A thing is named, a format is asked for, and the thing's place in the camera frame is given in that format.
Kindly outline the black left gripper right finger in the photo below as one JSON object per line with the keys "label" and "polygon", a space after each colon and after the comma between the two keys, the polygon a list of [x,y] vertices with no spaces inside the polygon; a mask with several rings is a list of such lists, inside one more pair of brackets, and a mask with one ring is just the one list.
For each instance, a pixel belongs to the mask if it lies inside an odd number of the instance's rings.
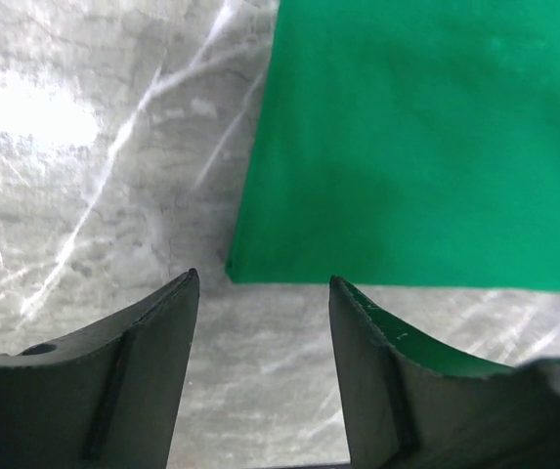
{"label": "black left gripper right finger", "polygon": [[560,359],[474,357],[342,277],[328,307],[354,467],[560,468]]}

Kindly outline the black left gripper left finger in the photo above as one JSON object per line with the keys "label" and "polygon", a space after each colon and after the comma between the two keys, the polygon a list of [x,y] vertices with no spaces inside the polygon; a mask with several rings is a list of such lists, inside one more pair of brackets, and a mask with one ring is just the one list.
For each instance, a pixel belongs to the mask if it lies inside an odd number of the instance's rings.
{"label": "black left gripper left finger", "polygon": [[165,467],[198,302],[189,270],[117,313],[0,355],[0,468]]}

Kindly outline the green t shirt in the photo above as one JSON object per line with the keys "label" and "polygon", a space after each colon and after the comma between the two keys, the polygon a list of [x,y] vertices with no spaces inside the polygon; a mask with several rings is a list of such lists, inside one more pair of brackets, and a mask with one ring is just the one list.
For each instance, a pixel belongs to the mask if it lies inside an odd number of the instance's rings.
{"label": "green t shirt", "polygon": [[560,292],[560,1],[283,1],[237,283]]}

